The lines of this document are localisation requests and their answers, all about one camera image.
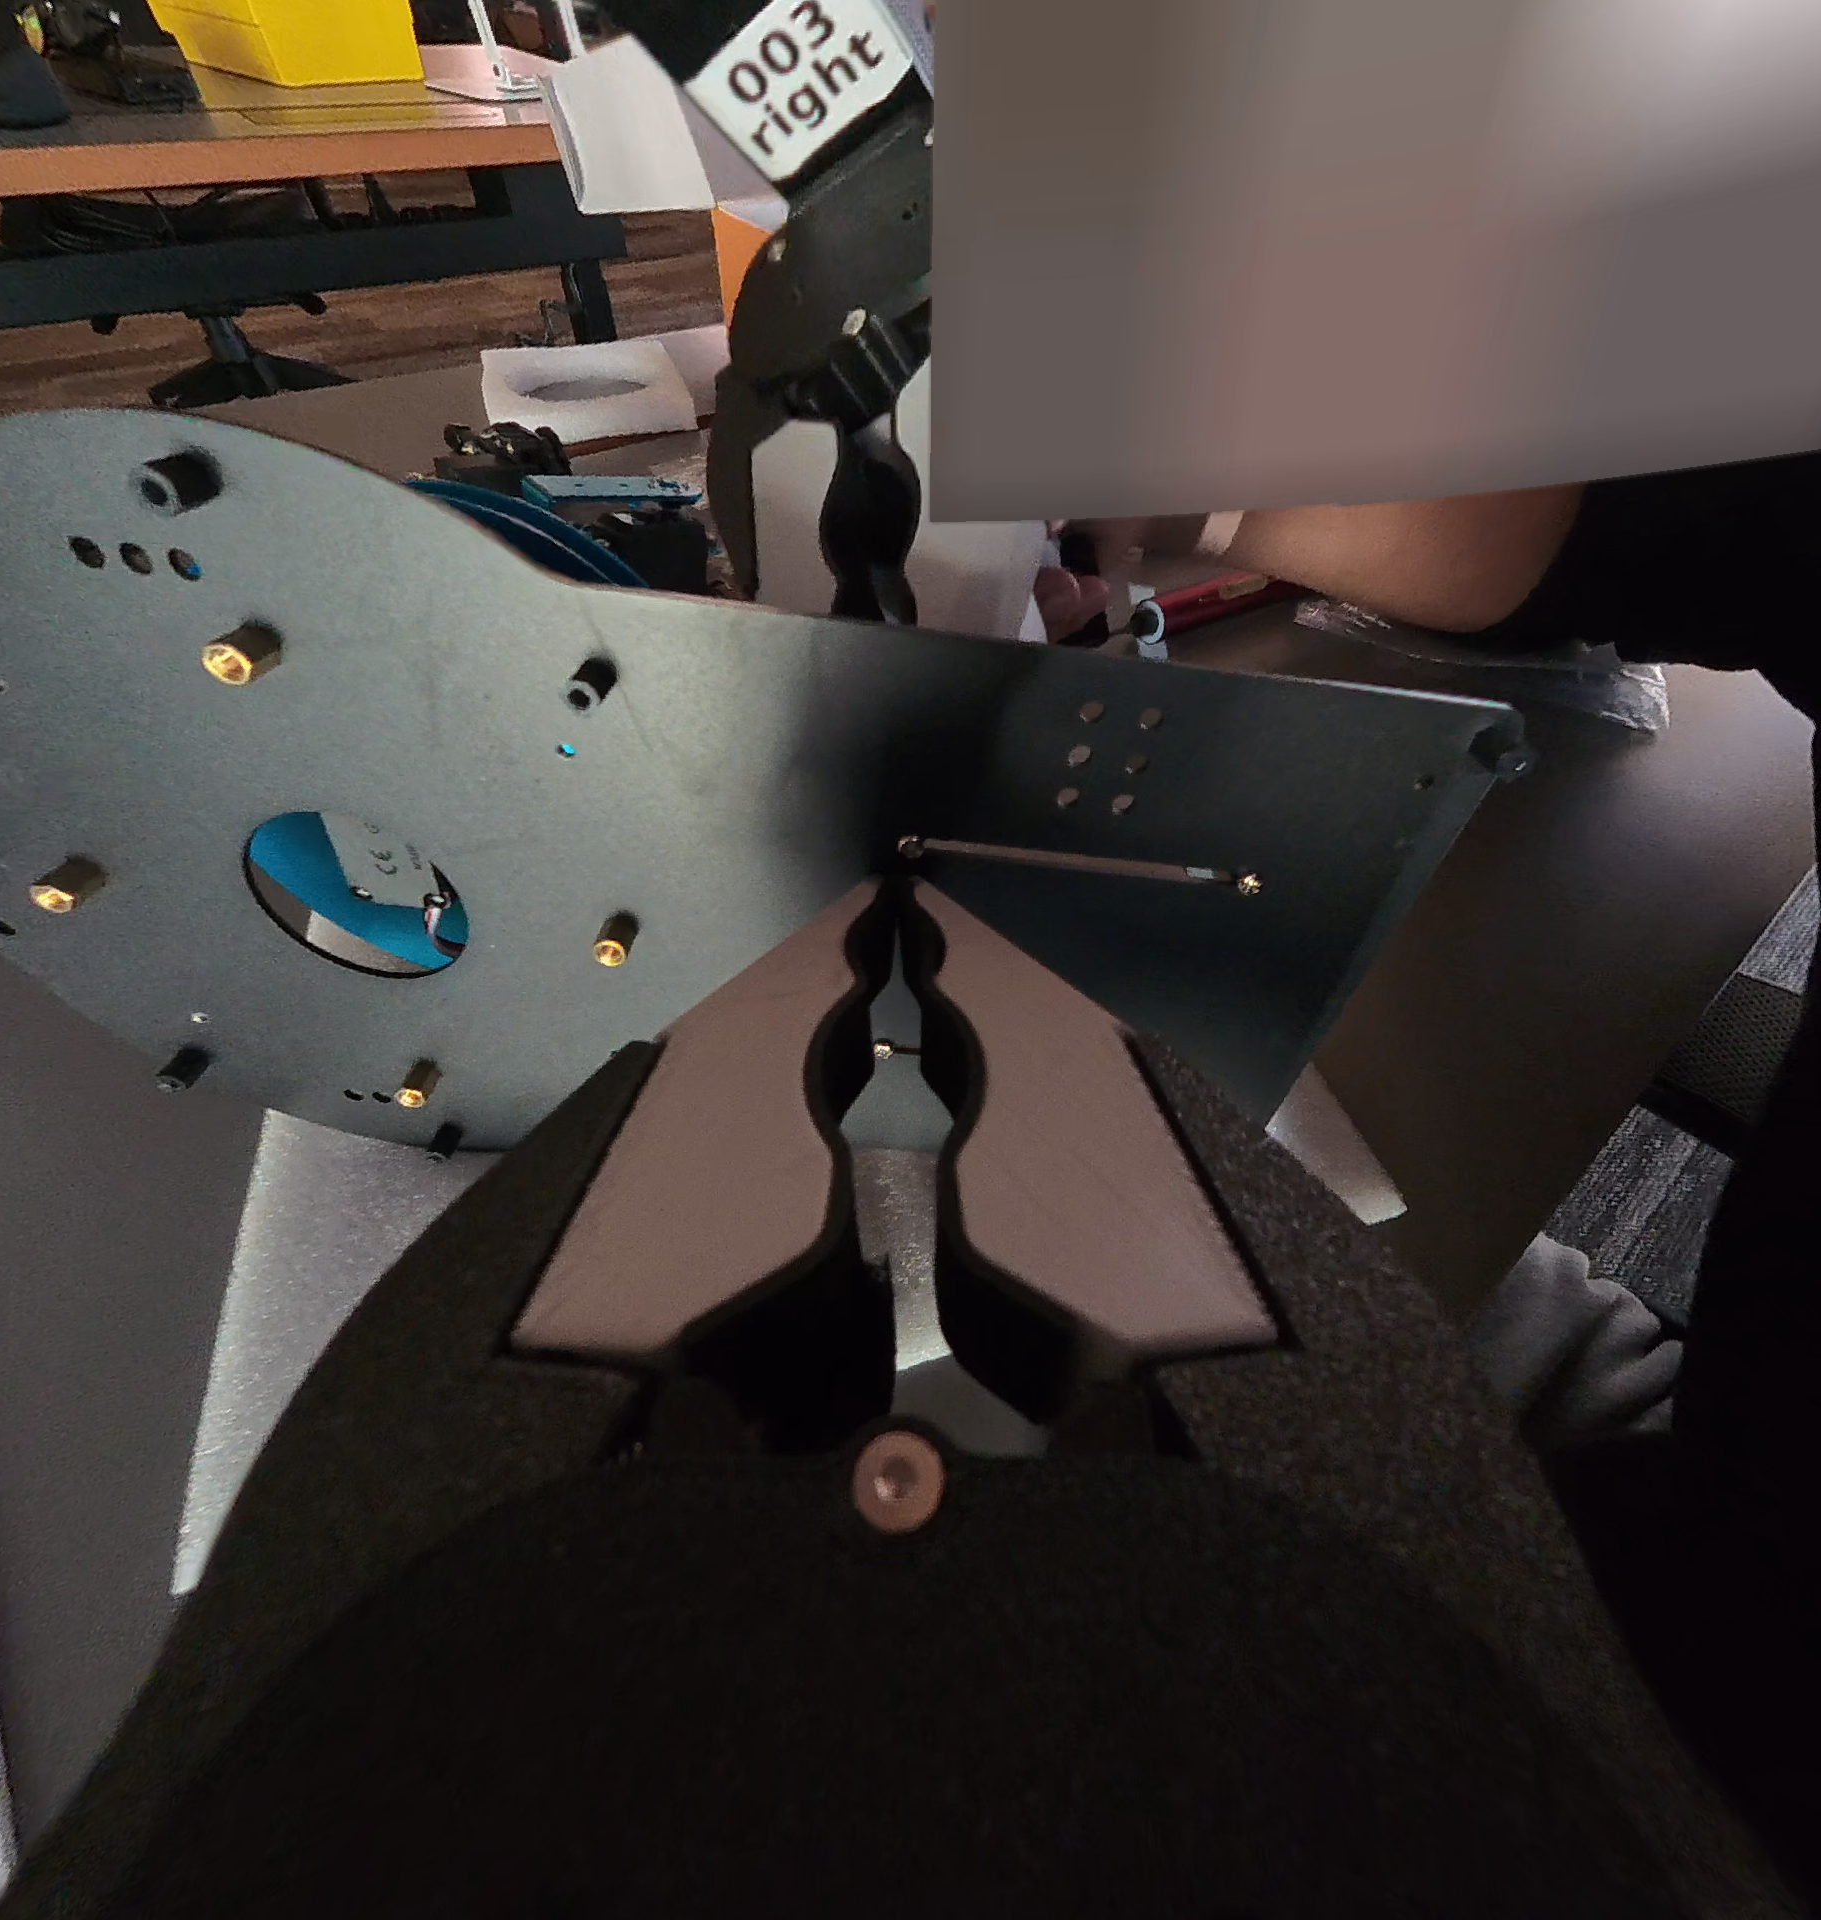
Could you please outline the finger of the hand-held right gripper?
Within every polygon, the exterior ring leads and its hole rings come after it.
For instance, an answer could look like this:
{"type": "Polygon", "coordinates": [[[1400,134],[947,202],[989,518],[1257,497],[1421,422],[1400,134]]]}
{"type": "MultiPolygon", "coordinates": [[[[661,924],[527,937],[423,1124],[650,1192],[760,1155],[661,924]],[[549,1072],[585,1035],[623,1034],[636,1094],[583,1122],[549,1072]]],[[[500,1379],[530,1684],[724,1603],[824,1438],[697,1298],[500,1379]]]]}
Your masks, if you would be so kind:
{"type": "Polygon", "coordinates": [[[837,593],[821,550],[821,512],[839,462],[839,429],[784,419],[752,449],[753,599],[790,614],[825,615],[837,593]]]}
{"type": "Polygon", "coordinates": [[[912,446],[892,425],[869,429],[869,452],[883,458],[890,478],[908,486],[912,531],[896,573],[902,589],[885,604],[898,625],[939,634],[1041,644],[1046,635],[1034,598],[1044,566],[1041,522],[939,522],[929,510],[922,467],[912,446]]]}

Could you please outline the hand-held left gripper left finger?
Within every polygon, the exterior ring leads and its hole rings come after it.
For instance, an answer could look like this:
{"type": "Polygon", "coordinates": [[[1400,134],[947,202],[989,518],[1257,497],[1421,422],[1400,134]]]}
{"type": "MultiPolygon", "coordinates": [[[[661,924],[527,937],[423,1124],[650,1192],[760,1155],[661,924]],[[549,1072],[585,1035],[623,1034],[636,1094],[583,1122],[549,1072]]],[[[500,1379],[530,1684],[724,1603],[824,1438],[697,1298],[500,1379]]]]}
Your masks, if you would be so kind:
{"type": "Polygon", "coordinates": [[[670,1355],[825,1243],[890,967],[892,906],[867,877],[660,1034],[515,1322],[520,1349],[670,1355]]]}

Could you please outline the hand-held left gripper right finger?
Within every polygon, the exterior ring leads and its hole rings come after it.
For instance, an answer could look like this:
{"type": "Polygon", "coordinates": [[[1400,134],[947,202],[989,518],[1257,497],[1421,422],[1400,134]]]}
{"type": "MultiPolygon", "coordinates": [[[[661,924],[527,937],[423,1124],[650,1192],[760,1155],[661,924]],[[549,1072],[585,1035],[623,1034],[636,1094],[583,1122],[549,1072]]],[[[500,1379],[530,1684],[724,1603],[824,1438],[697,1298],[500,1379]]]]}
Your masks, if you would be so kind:
{"type": "Polygon", "coordinates": [[[1278,1325],[1118,1020],[919,880],[922,1062],[963,1045],[947,1141],[960,1251],[1101,1354],[1264,1349],[1278,1325]]]}

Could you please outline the clear bag with screws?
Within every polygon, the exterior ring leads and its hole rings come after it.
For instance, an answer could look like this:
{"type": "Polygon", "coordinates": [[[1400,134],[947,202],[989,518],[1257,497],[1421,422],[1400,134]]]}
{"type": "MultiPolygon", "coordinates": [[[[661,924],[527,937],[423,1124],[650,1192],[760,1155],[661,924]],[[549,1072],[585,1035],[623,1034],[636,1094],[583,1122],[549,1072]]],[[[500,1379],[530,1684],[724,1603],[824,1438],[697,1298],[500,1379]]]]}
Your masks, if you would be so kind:
{"type": "Polygon", "coordinates": [[[1293,620],[1309,632],[1360,645],[1378,660],[1399,660],[1468,697],[1568,709],[1653,738],[1670,724],[1662,665],[1625,660],[1610,644],[1567,639],[1534,651],[1490,650],[1463,635],[1408,627],[1328,595],[1299,599],[1293,620]]]}

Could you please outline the person's right forearm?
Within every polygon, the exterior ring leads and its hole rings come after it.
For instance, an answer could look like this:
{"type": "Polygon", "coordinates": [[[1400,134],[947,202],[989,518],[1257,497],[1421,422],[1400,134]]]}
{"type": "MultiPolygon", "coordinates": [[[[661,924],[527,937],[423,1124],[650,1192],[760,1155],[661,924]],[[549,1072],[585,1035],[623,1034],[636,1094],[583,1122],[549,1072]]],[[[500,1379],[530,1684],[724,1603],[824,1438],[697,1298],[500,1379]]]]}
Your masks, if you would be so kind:
{"type": "Polygon", "coordinates": [[[1448,634],[1519,612],[1567,542],[1585,483],[1250,510],[1235,566],[1448,634]]]}

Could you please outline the person's right hand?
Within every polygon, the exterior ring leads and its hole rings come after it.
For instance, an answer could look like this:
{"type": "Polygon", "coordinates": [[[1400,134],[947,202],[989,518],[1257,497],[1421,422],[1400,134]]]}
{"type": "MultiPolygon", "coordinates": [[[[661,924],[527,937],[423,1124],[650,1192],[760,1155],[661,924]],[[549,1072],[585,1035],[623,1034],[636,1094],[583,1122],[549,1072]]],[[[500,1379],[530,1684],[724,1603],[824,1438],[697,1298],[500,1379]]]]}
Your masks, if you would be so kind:
{"type": "Polygon", "coordinates": [[[1089,650],[1110,635],[1110,588],[1101,576],[1042,566],[1030,598],[1023,632],[1042,644],[1089,650]]]}

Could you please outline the red electric screwdriver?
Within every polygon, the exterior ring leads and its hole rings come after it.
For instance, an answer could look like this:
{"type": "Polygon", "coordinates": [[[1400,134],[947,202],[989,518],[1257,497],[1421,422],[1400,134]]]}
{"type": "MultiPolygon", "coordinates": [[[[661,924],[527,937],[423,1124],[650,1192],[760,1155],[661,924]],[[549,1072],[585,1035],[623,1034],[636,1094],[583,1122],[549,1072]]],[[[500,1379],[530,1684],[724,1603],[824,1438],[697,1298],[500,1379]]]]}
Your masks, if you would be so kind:
{"type": "Polygon", "coordinates": [[[1299,595],[1287,582],[1239,569],[1185,588],[1138,592],[1125,632],[1141,658],[1162,660],[1166,644],[1182,634],[1299,595]]]}

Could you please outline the white foam packing insert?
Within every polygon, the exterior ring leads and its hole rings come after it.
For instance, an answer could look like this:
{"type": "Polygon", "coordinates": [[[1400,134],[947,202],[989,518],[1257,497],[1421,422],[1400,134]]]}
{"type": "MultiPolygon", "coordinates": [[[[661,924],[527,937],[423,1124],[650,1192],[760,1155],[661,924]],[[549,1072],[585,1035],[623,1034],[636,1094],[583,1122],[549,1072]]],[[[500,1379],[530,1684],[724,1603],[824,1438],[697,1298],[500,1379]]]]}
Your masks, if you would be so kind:
{"type": "Polygon", "coordinates": [[[654,339],[481,352],[485,419],[549,427],[563,444],[691,429],[682,371],[654,339]]]}

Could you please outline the white foam sheet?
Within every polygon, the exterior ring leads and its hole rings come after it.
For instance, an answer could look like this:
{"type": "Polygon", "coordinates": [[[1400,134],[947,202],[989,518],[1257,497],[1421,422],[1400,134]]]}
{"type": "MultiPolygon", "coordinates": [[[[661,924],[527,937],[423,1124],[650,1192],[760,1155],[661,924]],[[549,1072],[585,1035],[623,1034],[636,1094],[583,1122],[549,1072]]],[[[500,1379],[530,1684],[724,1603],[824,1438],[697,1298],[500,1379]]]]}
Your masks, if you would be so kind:
{"type": "MultiPolygon", "coordinates": [[[[892,1292],[895,1407],[995,1458],[1034,1458],[1042,1429],[963,1372],[934,1298],[934,1153],[950,1118],[915,1052],[875,1044],[875,1076],[845,1134],[861,1251],[892,1292]]],[[[185,1596],[298,1381],[345,1313],[479,1172],[292,1115],[262,1119],[179,1514],[169,1579],[185,1596]]]]}

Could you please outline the person's grey pants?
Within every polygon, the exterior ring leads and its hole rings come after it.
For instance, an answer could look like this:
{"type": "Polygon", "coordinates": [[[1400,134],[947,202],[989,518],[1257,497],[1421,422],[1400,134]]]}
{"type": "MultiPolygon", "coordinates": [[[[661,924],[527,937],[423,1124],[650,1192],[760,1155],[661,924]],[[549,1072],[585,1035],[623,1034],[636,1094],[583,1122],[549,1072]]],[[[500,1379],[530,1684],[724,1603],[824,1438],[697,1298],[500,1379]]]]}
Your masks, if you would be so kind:
{"type": "Polygon", "coordinates": [[[1537,1235],[1464,1332],[1540,1455],[1669,1433],[1682,1341],[1573,1246],[1537,1235]]]}

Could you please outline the black swivel chair base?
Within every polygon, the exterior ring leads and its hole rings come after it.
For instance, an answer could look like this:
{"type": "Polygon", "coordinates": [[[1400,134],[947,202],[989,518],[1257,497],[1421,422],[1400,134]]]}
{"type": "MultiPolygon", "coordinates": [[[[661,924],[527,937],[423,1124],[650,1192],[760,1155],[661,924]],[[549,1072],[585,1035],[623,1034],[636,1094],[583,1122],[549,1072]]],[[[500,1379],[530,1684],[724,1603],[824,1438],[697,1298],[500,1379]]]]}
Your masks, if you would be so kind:
{"type": "Polygon", "coordinates": [[[293,307],[306,316],[325,314],[313,292],[272,294],[245,299],[206,299],[181,307],[181,317],[202,327],[206,358],[148,387],[154,408],[193,412],[237,399],[272,397],[284,392],[316,392],[352,381],[319,362],[265,352],[249,343],[242,316],[252,309],[293,307]]]}

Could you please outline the yellow box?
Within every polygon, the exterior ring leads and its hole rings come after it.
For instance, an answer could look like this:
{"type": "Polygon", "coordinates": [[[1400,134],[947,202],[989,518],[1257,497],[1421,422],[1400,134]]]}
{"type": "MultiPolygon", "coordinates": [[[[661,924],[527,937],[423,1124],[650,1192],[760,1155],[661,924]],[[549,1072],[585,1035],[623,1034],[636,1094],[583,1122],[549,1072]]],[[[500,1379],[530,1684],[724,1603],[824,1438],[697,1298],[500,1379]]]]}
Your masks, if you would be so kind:
{"type": "Polygon", "coordinates": [[[408,1],[149,1],[188,64],[285,88],[416,83],[408,1]]]}

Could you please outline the brown wooden table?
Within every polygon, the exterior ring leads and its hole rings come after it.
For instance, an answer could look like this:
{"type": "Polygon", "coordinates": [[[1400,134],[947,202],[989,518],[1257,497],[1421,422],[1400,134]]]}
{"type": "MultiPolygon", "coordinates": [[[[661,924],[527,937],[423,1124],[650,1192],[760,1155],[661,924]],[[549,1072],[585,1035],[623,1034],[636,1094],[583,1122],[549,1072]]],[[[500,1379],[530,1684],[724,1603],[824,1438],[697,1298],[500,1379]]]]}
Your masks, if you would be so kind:
{"type": "Polygon", "coordinates": [[[0,329],[527,270],[616,335],[601,270],[665,240],[720,286],[706,208],[579,212],[533,104],[406,88],[148,112],[63,94],[17,31],[0,58],[0,329]]]}

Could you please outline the black office chair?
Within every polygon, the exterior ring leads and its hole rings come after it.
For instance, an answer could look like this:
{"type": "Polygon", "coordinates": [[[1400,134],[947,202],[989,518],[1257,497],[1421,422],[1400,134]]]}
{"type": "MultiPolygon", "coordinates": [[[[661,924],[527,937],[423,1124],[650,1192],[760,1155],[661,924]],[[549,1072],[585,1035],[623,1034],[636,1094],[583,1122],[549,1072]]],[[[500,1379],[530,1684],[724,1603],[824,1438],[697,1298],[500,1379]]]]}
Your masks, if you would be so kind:
{"type": "Polygon", "coordinates": [[[1754,1137],[1803,1006],[1797,987],[1733,972],[1654,1072],[1643,1108],[1737,1162],[1754,1137]]]}

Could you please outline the person's black clothing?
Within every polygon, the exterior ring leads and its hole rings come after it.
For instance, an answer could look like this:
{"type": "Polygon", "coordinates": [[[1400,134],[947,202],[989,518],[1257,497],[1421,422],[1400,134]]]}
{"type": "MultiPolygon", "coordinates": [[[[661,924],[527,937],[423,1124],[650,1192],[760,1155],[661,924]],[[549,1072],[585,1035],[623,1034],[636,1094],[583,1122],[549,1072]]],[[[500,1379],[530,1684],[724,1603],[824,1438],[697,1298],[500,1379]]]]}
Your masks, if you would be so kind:
{"type": "MultiPolygon", "coordinates": [[[[1537,588],[1474,639],[1756,670],[1812,724],[1821,900],[1821,449],[1592,483],[1537,588]]],[[[1706,1235],[1675,1436],[1706,1533],[1677,1628],[1693,1707],[1821,1914],[1821,928],[1706,1235]]]]}

